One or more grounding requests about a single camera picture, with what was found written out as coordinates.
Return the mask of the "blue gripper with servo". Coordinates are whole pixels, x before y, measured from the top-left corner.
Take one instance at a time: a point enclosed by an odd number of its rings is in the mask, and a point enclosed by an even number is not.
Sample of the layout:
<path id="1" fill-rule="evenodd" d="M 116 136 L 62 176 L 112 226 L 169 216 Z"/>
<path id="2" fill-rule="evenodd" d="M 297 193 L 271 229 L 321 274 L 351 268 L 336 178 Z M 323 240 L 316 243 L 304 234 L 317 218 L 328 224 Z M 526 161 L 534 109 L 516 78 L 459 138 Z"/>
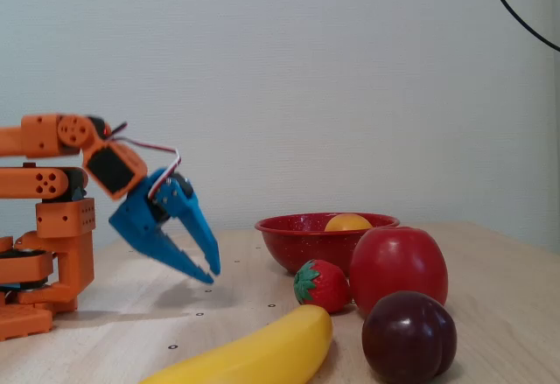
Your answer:
<path id="1" fill-rule="evenodd" d="M 215 276 L 221 273 L 218 241 L 200 209 L 191 182 L 175 172 L 159 187 L 155 198 L 148 197 L 163 172 L 158 169 L 142 179 L 109 218 L 109 223 L 137 252 L 201 283 L 212 284 L 211 275 L 164 231 L 167 221 L 179 219 L 204 253 L 211 272 Z"/>

